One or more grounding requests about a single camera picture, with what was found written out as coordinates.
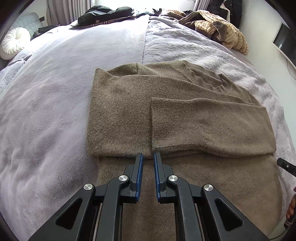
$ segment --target metal screw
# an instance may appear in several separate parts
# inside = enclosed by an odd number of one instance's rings
[[[91,190],[92,189],[92,184],[88,183],[84,185],[84,190]]]
[[[205,189],[206,191],[210,192],[210,191],[212,191],[214,188],[213,188],[213,186],[212,186],[211,184],[206,184],[206,185],[204,186],[204,189]]]
[[[178,180],[178,177],[175,176],[175,175],[171,175],[171,176],[168,177],[168,179],[169,179],[171,182],[175,182],[175,181]]]
[[[128,176],[126,175],[121,175],[119,178],[118,178],[120,181],[124,182],[128,179]]]

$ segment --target black cable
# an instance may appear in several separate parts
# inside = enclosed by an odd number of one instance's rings
[[[269,240],[274,240],[274,239],[277,239],[278,237],[281,237],[281,236],[284,234],[285,231],[283,231],[279,236],[277,236],[277,237],[275,237],[275,238],[272,238],[272,239],[269,239]]]
[[[288,60],[287,60],[287,59],[286,59],[286,61],[287,61],[287,69],[288,69],[289,74],[293,77],[294,80],[296,80],[296,79],[294,78],[294,76],[290,73],[290,70],[289,70],[289,68],[288,68]]]

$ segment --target ribbed collar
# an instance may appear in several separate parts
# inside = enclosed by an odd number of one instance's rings
[[[185,60],[183,61],[173,61],[171,62],[172,67],[175,68],[178,72],[180,72],[185,78],[187,78],[191,83],[204,87],[206,89],[210,89],[215,92],[221,92],[224,94],[229,94],[231,91],[232,82],[223,74],[215,74],[212,71],[206,70],[203,67],[189,63]],[[203,79],[197,76],[193,70],[202,71],[203,73],[209,75],[208,82],[219,82],[220,85],[214,87],[213,85],[206,83]]]

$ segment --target wall-mounted television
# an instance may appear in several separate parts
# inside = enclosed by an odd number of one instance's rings
[[[281,24],[272,44],[290,61],[296,69],[296,39],[291,30]]]

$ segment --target hand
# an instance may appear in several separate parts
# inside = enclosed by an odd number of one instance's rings
[[[288,208],[288,211],[286,214],[287,219],[289,219],[294,214],[295,205],[296,205],[296,199],[295,199],[295,195],[294,195],[291,202],[290,202],[290,205],[289,205],[289,208]]]

